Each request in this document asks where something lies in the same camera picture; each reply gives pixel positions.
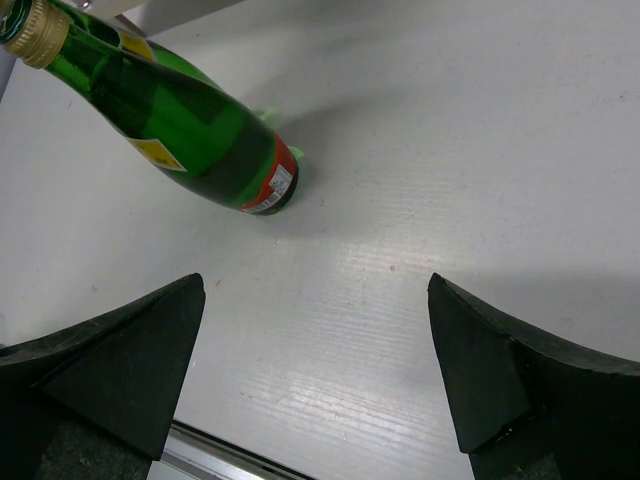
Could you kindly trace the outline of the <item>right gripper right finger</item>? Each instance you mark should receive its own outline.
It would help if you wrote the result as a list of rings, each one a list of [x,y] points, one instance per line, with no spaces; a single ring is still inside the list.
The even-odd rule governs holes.
[[[636,479],[639,365],[510,316],[439,274],[432,338],[477,479]]]

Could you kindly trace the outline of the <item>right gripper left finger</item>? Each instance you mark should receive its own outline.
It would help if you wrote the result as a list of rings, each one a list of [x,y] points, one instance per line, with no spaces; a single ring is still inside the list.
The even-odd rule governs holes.
[[[2,347],[2,478],[146,478],[163,453],[204,306],[194,273]]]

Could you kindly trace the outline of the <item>green glass bottle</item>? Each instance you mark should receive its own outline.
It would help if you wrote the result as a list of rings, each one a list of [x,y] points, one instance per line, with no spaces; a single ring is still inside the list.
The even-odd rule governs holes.
[[[51,1],[4,1],[1,45],[90,103],[164,175],[221,206],[269,215],[293,195],[294,153],[222,89],[120,50]]]
[[[214,88],[221,89],[219,85],[217,85],[203,71],[188,60],[175,52],[146,39],[141,34],[116,27],[114,24],[107,23],[105,20],[100,20],[91,16],[76,7],[72,7],[70,4],[64,3],[63,1],[51,1],[51,4],[67,13],[73,22],[82,30],[90,33],[101,41],[119,48],[120,50],[124,50],[147,60],[154,61],[162,66],[171,68],[177,72],[189,75]]]

